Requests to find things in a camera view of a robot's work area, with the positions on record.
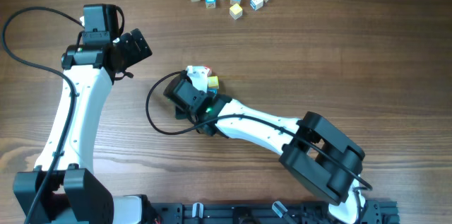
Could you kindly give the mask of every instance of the wooden table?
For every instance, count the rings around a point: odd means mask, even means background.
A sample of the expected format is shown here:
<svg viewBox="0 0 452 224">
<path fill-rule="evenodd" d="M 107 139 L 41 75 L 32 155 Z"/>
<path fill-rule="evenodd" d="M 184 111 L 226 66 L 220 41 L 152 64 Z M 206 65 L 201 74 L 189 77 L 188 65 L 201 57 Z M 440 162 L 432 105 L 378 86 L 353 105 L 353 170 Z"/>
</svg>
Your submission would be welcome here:
<svg viewBox="0 0 452 224">
<path fill-rule="evenodd" d="M 163 136 L 145 117 L 149 88 L 187 65 L 209 65 L 220 92 L 278 116 L 322 114 L 366 152 L 367 198 L 397 201 L 402 223 L 452 220 L 452 0 L 270 0 L 233 20 L 190 0 L 0 0 L 0 23 L 26 6 L 74 17 L 84 4 L 116 4 L 126 30 L 140 28 L 154 55 L 114 84 L 95 142 L 96 177 L 113 195 L 153 202 L 299 202 L 315 199 L 266 149 L 189 133 Z M 61 68 L 80 28 L 45 12 L 14 20 L 9 47 Z M 0 52 L 0 222 L 23 221 L 12 192 L 49 135 L 61 79 Z M 157 89 L 156 124 L 189 126 Z"/>
</svg>

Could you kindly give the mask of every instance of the brown wooden surface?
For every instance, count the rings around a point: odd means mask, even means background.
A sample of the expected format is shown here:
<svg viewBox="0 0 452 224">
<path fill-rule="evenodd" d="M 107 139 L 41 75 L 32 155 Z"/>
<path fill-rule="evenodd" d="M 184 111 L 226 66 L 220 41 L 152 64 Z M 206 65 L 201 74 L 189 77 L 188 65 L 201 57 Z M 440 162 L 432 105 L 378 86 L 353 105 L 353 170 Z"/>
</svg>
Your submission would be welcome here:
<svg viewBox="0 0 452 224">
<path fill-rule="evenodd" d="M 197 133 L 163 136 L 145 118 L 145 96 L 164 75 L 204 64 L 221 93 L 279 116 L 308 110 L 331 120 L 367 156 L 368 198 L 398 201 L 402 223 L 452 220 L 452 0 L 270 0 L 229 16 L 190 0 L 0 0 L 0 23 L 26 6 L 74 17 L 84 4 L 116 4 L 126 30 L 140 28 L 154 55 L 114 84 L 95 142 L 95 174 L 114 194 L 159 202 L 272 202 L 315 199 L 276 154 L 240 140 Z M 32 12 L 8 29 L 20 57 L 60 67 L 80 28 Z M 150 110 L 166 130 L 172 118 L 159 88 Z M 31 170 L 49 135 L 61 79 L 0 52 L 0 222 L 23 213 L 12 192 L 16 172 Z"/>
</svg>

